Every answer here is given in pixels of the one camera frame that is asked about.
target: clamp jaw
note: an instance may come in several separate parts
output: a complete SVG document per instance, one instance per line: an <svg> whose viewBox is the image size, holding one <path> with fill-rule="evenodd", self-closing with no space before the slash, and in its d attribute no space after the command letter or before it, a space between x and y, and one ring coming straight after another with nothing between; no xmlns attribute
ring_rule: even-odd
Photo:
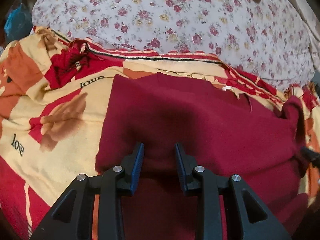
<svg viewBox="0 0 320 240"><path fill-rule="evenodd" d="M213 174L175 144L181 190L197 196L195 240L222 240L219 195L223 196L228 239L290 240L283 225L237 174L230 178Z"/></svg>
<svg viewBox="0 0 320 240"><path fill-rule="evenodd" d="M79 174L54 203L30 240L92 240L95 195L100 195L99 240L124 240L121 197L133 196L141 171L144 146L137 143L103 175ZM213 174L175 144L180 186L185 196L197 196L195 240L222 240L220 195L223 196L228 240L290 240L268 207L241 179Z"/></svg>
<svg viewBox="0 0 320 240"><path fill-rule="evenodd" d="M90 178L79 174L50 208L30 240L91 240L95 195L100 195L99 239L124 240L121 197L133 196L136 191L143 155L144 145L137 143L121 166Z"/></svg>

